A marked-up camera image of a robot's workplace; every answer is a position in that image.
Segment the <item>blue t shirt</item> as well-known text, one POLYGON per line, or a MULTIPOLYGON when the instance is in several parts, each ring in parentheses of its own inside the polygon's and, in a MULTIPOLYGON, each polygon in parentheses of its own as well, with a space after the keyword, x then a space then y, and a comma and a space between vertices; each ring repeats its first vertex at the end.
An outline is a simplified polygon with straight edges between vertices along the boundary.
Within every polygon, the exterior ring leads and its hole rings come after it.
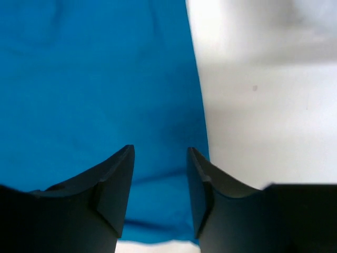
POLYGON ((185 1, 1 1, 1 183, 46 189, 135 148, 123 239, 193 241, 208 152, 185 1))

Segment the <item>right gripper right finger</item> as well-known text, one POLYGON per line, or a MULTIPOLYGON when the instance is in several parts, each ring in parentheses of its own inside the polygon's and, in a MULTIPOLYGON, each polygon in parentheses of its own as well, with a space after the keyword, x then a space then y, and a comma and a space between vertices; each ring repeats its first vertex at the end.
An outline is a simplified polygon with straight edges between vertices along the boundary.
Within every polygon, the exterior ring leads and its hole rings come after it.
POLYGON ((336 252, 336 185, 252 188, 187 150, 194 235, 201 252, 336 252))

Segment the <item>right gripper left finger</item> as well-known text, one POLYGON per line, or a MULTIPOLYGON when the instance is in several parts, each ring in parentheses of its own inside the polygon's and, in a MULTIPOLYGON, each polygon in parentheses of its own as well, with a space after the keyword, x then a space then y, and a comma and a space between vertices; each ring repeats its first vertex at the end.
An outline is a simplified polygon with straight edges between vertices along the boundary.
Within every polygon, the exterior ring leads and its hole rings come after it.
POLYGON ((1 252, 114 252, 122 236, 135 150, 48 189, 1 186, 1 252))

